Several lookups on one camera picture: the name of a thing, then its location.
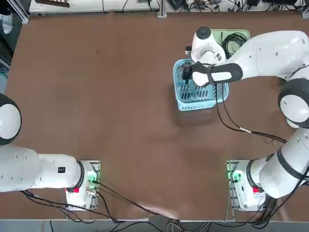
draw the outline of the small label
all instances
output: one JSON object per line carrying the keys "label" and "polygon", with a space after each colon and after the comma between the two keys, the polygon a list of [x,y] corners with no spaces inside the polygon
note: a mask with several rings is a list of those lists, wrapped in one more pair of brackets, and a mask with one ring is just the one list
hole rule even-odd
{"label": "small label", "polygon": [[66,167],[58,167],[58,173],[65,173]]}

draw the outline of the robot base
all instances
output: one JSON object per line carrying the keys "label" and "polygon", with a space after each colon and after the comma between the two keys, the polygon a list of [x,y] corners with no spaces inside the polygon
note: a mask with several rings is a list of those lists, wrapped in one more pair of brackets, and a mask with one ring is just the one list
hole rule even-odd
{"label": "robot base", "polygon": [[[84,167],[84,179],[79,189],[74,192],[66,190],[67,203],[73,204],[85,209],[96,209],[98,206],[98,184],[91,181],[99,181],[100,161],[81,161]],[[68,206],[69,210],[82,210],[80,208]]]}
{"label": "robot base", "polygon": [[248,162],[249,160],[227,161],[233,215],[235,209],[240,211],[263,211],[265,208],[260,206],[266,200],[266,193],[254,192],[248,182],[246,175]]}

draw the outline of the wire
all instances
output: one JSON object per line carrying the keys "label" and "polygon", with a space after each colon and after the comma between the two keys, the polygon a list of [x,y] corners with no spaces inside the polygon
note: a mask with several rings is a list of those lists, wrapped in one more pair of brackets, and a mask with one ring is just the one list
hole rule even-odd
{"label": "wire", "polygon": [[150,10],[153,11],[153,9],[151,8],[151,5],[150,5],[150,0],[147,0],[147,2],[148,2]]}
{"label": "wire", "polygon": [[177,223],[178,223],[178,225],[179,225],[179,228],[180,228],[183,232],[200,232],[200,231],[202,231],[203,229],[205,229],[205,228],[208,226],[208,224],[209,224],[209,222],[208,222],[208,223],[203,222],[203,224],[202,224],[200,227],[198,227],[197,229],[195,229],[195,230],[185,230],[185,229],[182,227],[182,225],[180,224],[180,221],[177,220]]}
{"label": "wire", "polygon": [[51,221],[51,220],[49,221],[49,224],[50,224],[50,229],[52,230],[52,232],[54,232],[54,228],[53,228],[53,225],[52,225],[52,221]]}
{"label": "wire", "polygon": [[154,224],[152,224],[152,223],[150,223],[150,222],[148,222],[148,221],[138,221],[138,222],[134,222],[134,223],[132,223],[132,224],[130,224],[130,225],[127,225],[127,226],[125,226],[125,227],[123,227],[123,228],[121,228],[121,229],[118,229],[118,230],[116,230],[116,231],[113,231],[113,232],[120,232],[120,231],[125,230],[126,228],[129,228],[129,227],[131,227],[131,226],[134,226],[134,225],[136,225],[136,224],[141,224],[141,223],[147,223],[147,224],[149,224],[149,225],[152,225],[152,226],[153,226],[154,228],[156,228],[158,231],[163,232],[162,230],[160,230],[159,228],[157,228]]}
{"label": "wire", "polygon": [[214,3],[216,4],[216,8],[218,9],[218,11],[220,12],[220,7],[219,7],[219,5],[218,5],[217,1],[216,1],[216,0],[214,0]]}
{"label": "wire", "polygon": [[[217,96],[217,84],[215,84],[215,94],[216,94],[216,103],[218,104],[218,96]],[[219,107],[217,106],[217,113],[218,113],[218,117],[220,119],[220,121],[222,122],[222,124],[224,126],[226,126],[227,128],[229,128],[230,130],[233,130],[233,131],[238,131],[238,132],[248,132],[248,133],[252,133],[252,134],[256,134],[256,135],[259,135],[259,136],[262,136],[262,137],[266,137],[266,138],[270,138],[270,139],[274,139],[274,140],[277,140],[278,142],[281,142],[281,143],[286,143],[287,141],[283,138],[280,138],[276,135],[272,135],[272,134],[267,134],[267,133],[263,133],[263,132],[259,132],[259,131],[249,131],[249,130],[246,130],[242,127],[240,127],[238,124],[236,124],[233,119],[231,118],[227,108],[226,108],[226,105],[225,105],[225,102],[224,102],[224,84],[222,84],[222,103],[223,103],[223,106],[224,106],[224,109],[225,109],[225,112],[228,116],[228,118],[231,120],[231,122],[238,128],[238,129],[235,129],[235,128],[232,128],[230,126],[228,126],[227,124],[225,124],[221,118],[221,115],[220,115],[220,112],[219,112]]]}
{"label": "wire", "polygon": [[124,11],[124,8],[125,8],[125,6],[126,6],[127,1],[128,1],[128,0],[126,0],[126,2],[125,2],[125,4],[124,4],[124,6],[123,6],[123,8],[122,8],[121,12],[123,12],[123,11]]}
{"label": "wire", "polygon": [[267,10],[265,10],[265,11],[268,11],[273,5],[274,5],[274,4],[271,3],[271,5],[270,5],[270,6],[267,8]]}
{"label": "wire", "polygon": [[266,201],[260,205],[260,207],[257,209],[257,211],[253,214],[253,216],[251,218],[249,218],[247,221],[245,222],[241,222],[241,224],[239,225],[235,225],[235,226],[227,226],[227,225],[224,225],[224,224],[219,224],[217,222],[214,222],[214,224],[218,225],[218,226],[223,226],[223,227],[240,227],[240,226],[244,226],[244,225],[247,225],[250,223],[250,221],[252,220],[252,218],[255,217],[255,215],[259,212],[259,210],[264,206],[264,204],[266,203]]}
{"label": "wire", "polygon": [[201,8],[200,8],[200,6],[199,6],[199,3],[196,1],[196,3],[197,3],[197,6],[198,6],[198,8],[199,8],[199,11],[201,11],[202,12],[202,10],[201,10]]}
{"label": "wire", "polygon": [[230,53],[228,50],[228,45],[230,42],[235,42],[240,47],[247,41],[247,37],[243,34],[236,32],[233,34],[228,35],[223,41],[222,41],[222,48],[225,52],[226,58],[229,59],[234,53]]}
{"label": "wire", "polygon": [[111,216],[111,213],[110,213],[110,211],[108,209],[106,200],[104,199],[103,195],[100,192],[97,192],[97,195],[99,195],[99,197],[103,200],[105,208],[106,208],[106,212],[107,212],[108,216],[111,218],[112,222],[113,223],[119,223],[117,219],[115,219],[114,217]]}
{"label": "wire", "polygon": [[[24,192],[29,193],[30,195],[34,196],[32,193],[30,193],[30,192],[27,191],[27,190],[25,190]],[[32,198],[31,198],[30,196],[28,196],[27,194],[24,194],[24,195],[25,195],[29,200],[31,200],[32,202],[34,202],[34,203],[36,203],[36,204],[40,204],[40,205],[45,205],[45,206],[53,207],[54,209],[56,209],[57,211],[59,211],[60,213],[62,213],[64,216],[66,216],[67,219],[68,219],[69,221],[73,221],[73,222],[83,222],[83,223],[85,223],[85,224],[92,224],[92,223],[94,222],[94,221],[91,221],[91,222],[83,221],[80,217],[78,217],[74,212],[72,212],[72,211],[69,210],[69,209],[63,208],[63,207],[61,207],[61,206],[55,206],[55,205],[53,205],[53,204],[51,204],[51,203],[48,203],[48,202],[46,202],[47,204],[44,204],[44,203],[41,203],[41,202],[37,202],[36,200],[32,199]],[[65,210],[65,211],[67,211],[67,212],[70,212],[70,213],[74,214],[74,215],[78,218],[78,220],[75,220],[75,219],[71,218],[68,214],[62,212],[60,209],[63,209],[63,210]]]}
{"label": "wire", "polygon": [[137,203],[131,201],[130,199],[124,197],[124,196],[121,195],[120,193],[114,191],[114,190],[111,189],[110,187],[108,187],[108,186],[106,186],[106,185],[104,185],[104,184],[102,184],[102,183],[100,183],[100,182],[98,182],[98,181],[96,181],[96,180],[92,181],[92,183],[94,183],[94,184],[99,184],[99,185],[103,186],[104,188],[106,188],[106,189],[108,189],[109,191],[115,193],[116,195],[118,195],[118,196],[121,197],[122,199],[124,199],[124,200],[130,202],[131,204],[135,205],[136,207],[138,207],[138,208],[140,208],[140,209],[146,211],[147,213],[151,213],[151,214],[154,214],[154,215],[160,215],[160,214],[158,214],[158,213],[156,213],[156,212],[154,212],[154,211],[151,211],[151,210],[149,210],[149,209],[146,209],[146,208],[144,208],[143,206],[141,206],[141,205],[139,205],[139,204],[137,204]]}
{"label": "wire", "polygon": [[24,195],[28,195],[30,196],[31,198],[34,198],[34,199],[37,199],[37,200],[41,200],[41,201],[45,201],[47,203],[51,203],[51,204],[59,204],[59,205],[64,205],[64,206],[71,206],[71,207],[75,207],[75,208],[78,208],[78,209],[83,209],[85,211],[88,211],[88,212],[91,212],[91,213],[94,213],[94,214],[98,214],[98,215],[102,215],[102,216],[105,216],[107,218],[110,218],[108,215],[106,214],[103,214],[103,213],[100,213],[100,212],[97,212],[97,211],[93,211],[91,209],[86,209],[86,208],[83,208],[83,207],[80,207],[80,206],[77,206],[77,205],[73,205],[73,204],[68,204],[68,203],[59,203],[59,202],[54,202],[54,201],[50,201],[50,200],[47,200],[47,199],[44,199],[42,197],[38,197],[38,196],[35,196],[35,195],[30,195],[24,191],[21,191]]}
{"label": "wire", "polygon": [[211,222],[209,223],[209,226],[207,228],[207,232],[209,232],[210,229],[211,229]]}
{"label": "wire", "polygon": [[109,231],[109,232],[113,232],[114,230],[116,230],[117,229],[117,227],[118,226],[120,226],[120,223],[119,224],[117,224],[114,228],[112,228],[112,230],[111,231]]}
{"label": "wire", "polygon": [[180,11],[179,11],[180,13],[181,13],[181,11],[183,10],[183,8],[185,8],[185,9],[187,8],[187,6],[188,6],[188,1],[189,1],[189,0],[187,0],[187,1],[183,4],[183,7],[182,7],[182,8],[180,9]]}
{"label": "wire", "polygon": [[104,0],[102,0],[102,7],[103,7],[103,12],[105,13],[105,10],[104,10]]}

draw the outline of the black cable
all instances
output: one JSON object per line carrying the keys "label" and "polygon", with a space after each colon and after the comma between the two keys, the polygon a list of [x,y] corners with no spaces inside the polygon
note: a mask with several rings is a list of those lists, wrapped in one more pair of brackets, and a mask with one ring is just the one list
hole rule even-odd
{"label": "black cable", "polygon": [[102,0],[102,7],[103,7],[103,12],[105,13],[105,10],[104,10],[104,0]]}
{"label": "black cable", "polygon": [[214,224],[218,225],[218,226],[223,226],[223,227],[240,227],[240,226],[244,226],[244,225],[247,225],[249,223],[251,223],[250,221],[252,220],[252,218],[255,217],[255,215],[259,212],[259,210],[264,206],[265,202],[260,205],[260,207],[257,209],[257,211],[253,214],[253,216],[251,218],[249,218],[247,221],[245,222],[236,222],[236,223],[241,223],[239,225],[235,225],[235,226],[227,226],[227,225],[224,225],[224,224],[219,224],[217,222],[214,222]]}
{"label": "black cable", "polygon": [[240,47],[247,41],[247,37],[244,36],[243,34],[236,32],[233,34],[228,35],[223,41],[222,41],[222,48],[225,52],[226,58],[229,59],[234,53],[230,53],[228,51],[228,44],[230,42],[235,42],[238,44]]}
{"label": "black cable", "polygon": [[[32,201],[32,202],[34,202],[34,203],[36,203],[36,204],[45,205],[45,206],[49,206],[49,207],[53,207],[54,209],[58,210],[61,214],[63,214],[64,216],[66,216],[67,219],[68,219],[69,221],[73,221],[73,222],[82,222],[82,223],[85,223],[85,224],[92,224],[92,223],[94,222],[94,221],[91,221],[91,222],[84,221],[84,220],[82,220],[80,217],[78,217],[78,216],[76,215],[76,213],[74,213],[73,211],[71,211],[71,210],[69,210],[69,209],[66,209],[66,208],[64,208],[64,207],[55,206],[55,205],[53,205],[53,204],[51,204],[51,203],[48,203],[48,202],[46,202],[47,204],[44,204],[44,203],[41,203],[41,202],[37,202],[36,200],[32,199],[30,196],[28,196],[28,195],[26,195],[26,194],[25,194],[25,197],[27,197],[30,201]],[[63,210],[65,210],[65,211],[69,212],[69,213],[74,214],[74,215],[77,217],[78,220],[73,219],[73,218],[70,217],[68,214],[62,212],[60,209],[63,209]]]}
{"label": "black cable", "polygon": [[199,11],[201,11],[202,12],[202,10],[201,10],[201,8],[200,8],[200,6],[199,6],[199,3],[196,1],[196,3],[197,3],[197,6],[198,6],[198,8],[199,8]]}
{"label": "black cable", "polygon": [[187,230],[187,229],[183,228],[182,224],[180,224],[180,220],[178,220],[177,223],[178,223],[179,227],[182,229],[183,232],[185,232],[185,231],[189,231],[189,232],[200,231],[203,228],[203,226],[205,226],[205,223],[203,222],[202,225],[200,227],[198,227],[197,229],[195,229],[195,230]]}
{"label": "black cable", "polygon": [[129,228],[129,227],[131,227],[131,226],[134,226],[134,225],[136,225],[136,224],[141,224],[141,223],[147,223],[147,224],[149,224],[149,225],[152,225],[152,226],[153,226],[154,228],[156,228],[158,231],[163,232],[162,230],[160,230],[159,228],[157,228],[154,224],[152,224],[152,223],[150,223],[150,222],[148,222],[148,221],[138,221],[138,222],[134,222],[134,223],[132,223],[132,224],[130,224],[130,225],[127,225],[127,226],[125,226],[125,227],[123,227],[123,228],[121,228],[121,229],[118,229],[118,230],[116,230],[116,231],[113,231],[113,232],[120,232],[120,231],[125,230],[126,228]]}
{"label": "black cable", "polygon": [[265,225],[264,226],[262,226],[262,227],[256,227],[256,226],[254,226],[254,225],[251,225],[253,228],[255,228],[255,229],[259,229],[259,230],[261,230],[261,229],[264,229],[267,225],[269,224],[269,220],[265,223]]}
{"label": "black cable", "polygon": [[206,8],[210,9],[211,12],[213,12],[212,8],[210,8],[209,6],[205,5]]}
{"label": "black cable", "polygon": [[267,8],[267,10],[265,10],[265,11],[268,11],[273,5],[274,5],[274,4],[272,3],[272,4]]}
{"label": "black cable", "polygon": [[53,225],[52,225],[52,221],[51,221],[51,220],[49,221],[49,224],[50,224],[50,229],[52,230],[52,232],[54,232],[54,228],[53,228]]}
{"label": "black cable", "polygon": [[216,1],[216,0],[214,0],[214,3],[216,4],[216,8],[218,9],[218,11],[220,12],[220,7],[219,7],[219,5],[218,5],[217,1]]}
{"label": "black cable", "polygon": [[[218,97],[217,97],[217,85],[216,85],[216,84],[215,84],[215,94],[216,94],[216,102],[218,102]],[[229,112],[228,112],[228,110],[227,110],[227,108],[226,108],[226,105],[225,105],[225,102],[224,102],[224,84],[222,84],[222,103],[223,103],[223,106],[224,106],[224,109],[225,109],[225,112],[226,112],[228,118],[230,119],[230,121],[231,121],[238,129],[234,129],[234,128],[232,128],[232,127],[226,125],[226,124],[223,122],[223,120],[222,120],[222,118],[221,118],[221,116],[220,116],[219,109],[218,109],[218,107],[217,107],[218,116],[219,116],[221,122],[223,123],[223,125],[225,125],[226,127],[228,127],[229,129],[231,129],[231,130],[233,130],[233,131],[246,132],[246,131],[244,131],[244,130],[240,130],[241,127],[240,127],[237,123],[235,123],[235,122],[233,121],[233,119],[231,118],[231,116],[230,116],[230,114],[229,114]],[[262,136],[262,137],[274,139],[274,140],[277,140],[278,142],[281,142],[281,143],[286,143],[286,142],[287,142],[285,139],[280,138],[280,137],[278,137],[278,136],[276,136],[276,135],[267,134],[267,133],[263,133],[263,132],[259,132],[259,131],[251,131],[251,133],[256,134],[256,135],[259,135],[259,136]]]}
{"label": "black cable", "polygon": [[236,0],[235,0],[235,1],[228,0],[228,1],[230,1],[231,3],[233,3],[233,4],[234,4],[233,9],[231,9],[231,11],[234,11],[235,6],[237,6]]}
{"label": "black cable", "polygon": [[187,0],[184,4],[183,4],[183,7],[180,9],[180,13],[181,13],[181,11],[183,10],[183,8],[186,8],[187,6],[188,6],[188,1],[189,0]]}
{"label": "black cable", "polygon": [[109,232],[113,232],[114,230],[116,230],[117,229],[117,227],[118,226],[120,226],[120,223],[119,224],[117,224],[114,228],[112,228],[112,230],[111,231],[109,231]]}
{"label": "black cable", "polygon": [[28,196],[30,196],[30,197],[32,197],[32,198],[34,198],[34,199],[41,200],[41,201],[45,201],[45,202],[48,202],[48,203],[51,203],[51,204],[59,204],[59,205],[64,205],[64,206],[71,206],[71,207],[75,207],[75,208],[78,208],[78,209],[83,209],[83,210],[85,210],[85,211],[88,211],[88,212],[91,212],[91,213],[94,213],[94,214],[98,214],[98,215],[102,215],[102,216],[105,216],[105,217],[107,217],[107,218],[110,218],[110,217],[109,217],[108,215],[106,215],[106,214],[103,214],[103,213],[100,213],[100,212],[97,212],[97,211],[93,211],[93,210],[91,210],[91,209],[85,209],[85,208],[80,207],[80,206],[77,206],[77,205],[68,204],[68,203],[54,202],[54,201],[51,201],[51,200],[48,200],[48,199],[44,199],[44,198],[42,198],[42,197],[37,197],[37,196],[35,196],[35,195],[27,194],[27,193],[25,193],[25,192],[23,192],[23,191],[22,191],[22,193],[23,193],[24,195],[28,195]]}
{"label": "black cable", "polygon": [[150,5],[150,0],[147,0],[147,2],[148,2],[150,10],[153,11],[153,9],[151,8],[151,5]]}
{"label": "black cable", "polygon": [[128,1],[128,0],[126,0],[126,2],[125,2],[125,4],[124,4],[124,6],[123,6],[123,8],[122,8],[121,12],[123,12],[123,11],[124,11],[124,8],[125,8],[125,6],[126,6],[127,1]]}
{"label": "black cable", "polygon": [[209,232],[209,230],[211,229],[211,222],[209,223],[209,226],[207,228],[207,231],[206,232]]}
{"label": "black cable", "polygon": [[113,223],[119,223],[119,221],[117,219],[115,219],[114,217],[111,216],[110,210],[108,209],[107,203],[105,198],[103,197],[103,195],[100,192],[97,192],[97,195],[99,195],[99,197],[103,200],[105,208],[106,208],[106,212],[108,214],[108,216],[111,218]]}
{"label": "black cable", "polygon": [[158,213],[156,213],[156,212],[154,212],[154,211],[151,211],[151,210],[149,210],[149,209],[146,209],[146,208],[144,208],[143,206],[141,206],[141,205],[139,205],[139,204],[137,204],[137,203],[131,201],[130,199],[124,197],[124,196],[121,195],[120,193],[114,191],[114,190],[111,189],[110,187],[108,187],[108,186],[106,186],[106,185],[104,185],[104,184],[102,184],[102,183],[100,183],[100,182],[98,182],[98,181],[96,181],[96,180],[92,181],[92,183],[94,183],[94,184],[99,184],[99,185],[103,186],[104,188],[106,188],[106,189],[108,189],[109,191],[115,193],[116,195],[118,195],[118,196],[121,197],[122,199],[124,199],[124,200],[130,202],[131,204],[135,205],[136,207],[138,207],[138,208],[140,208],[140,209],[146,211],[147,213],[151,213],[151,214],[154,214],[154,215],[160,215],[160,214],[158,214]]}

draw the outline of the black band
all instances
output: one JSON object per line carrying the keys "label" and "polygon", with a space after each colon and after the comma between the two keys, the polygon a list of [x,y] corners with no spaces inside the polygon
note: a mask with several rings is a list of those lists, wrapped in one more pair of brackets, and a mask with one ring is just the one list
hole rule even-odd
{"label": "black band", "polygon": [[21,113],[20,113],[20,109],[18,108],[17,104],[10,99],[9,97],[5,96],[4,94],[0,93],[0,106],[6,105],[6,104],[11,104],[13,106],[15,106],[17,108],[17,110],[19,111],[19,115],[20,115],[20,127],[18,129],[18,132],[16,133],[16,135],[13,138],[10,139],[4,139],[0,137],[0,146],[2,145],[7,145],[11,142],[13,142],[13,140],[17,137],[17,135],[20,132],[21,129],[21,124],[22,124],[22,117],[21,117]]}
{"label": "black band", "polygon": [[75,188],[80,188],[82,186],[82,184],[83,184],[83,180],[84,180],[84,176],[85,176],[85,169],[84,169],[84,166],[83,166],[82,162],[80,162],[79,160],[77,160],[76,162],[79,164],[79,166],[81,168],[81,176],[79,177],[79,180],[78,180],[77,184],[74,187],[67,188],[68,192],[73,192],[73,190]]}
{"label": "black band", "polygon": [[290,164],[288,164],[288,162],[285,160],[282,152],[281,152],[281,147],[278,149],[277,151],[277,157],[278,157],[278,161],[281,164],[281,166],[285,169],[285,171],[290,174],[292,177],[300,180],[302,178],[302,174],[300,174],[298,171],[296,171],[294,168],[291,167]]}
{"label": "black band", "polygon": [[252,176],[251,176],[251,165],[254,161],[256,161],[256,159],[255,160],[252,159],[249,161],[247,165],[246,173],[247,173],[247,179],[248,179],[248,182],[251,188],[258,188],[258,185],[253,181]]}
{"label": "black band", "polygon": [[212,85],[214,85],[214,81],[212,79],[211,74],[212,73],[230,73],[231,78],[223,81],[216,81],[216,84],[223,84],[223,83],[230,83],[234,81],[239,81],[242,79],[242,69],[238,64],[231,63],[231,64],[202,64],[201,62],[196,62],[194,65],[192,65],[192,72],[198,72],[207,74],[209,83],[206,84],[212,84],[210,81],[213,82]]}
{"label": "black band", "polygon": [[211,69],[213,68],[214,64],[210,64],[208,66],[208,69],[207,69],[207,77],[208,77],[208,83],[211,84],[211,85],[215,85],[216,83],[214,82],[213,78],[212,78],[212,75],[211,75]]}
{"label": "black band", "polygon": [[[304,100],[307,103],[307,105],[309,105],[309,80],[304,78],[296,78],[284,84],[278,96],[278,107],[280,110],[281,110],[280,108],[281,100],[283,97],[287,95],[298,96],[302,100]],[[287,119],[293,122],[294,124],[298,125],[299,127],[309,129],[309,118],[307,118],[307,120],[303,122],[294,122],[290,118]]]}

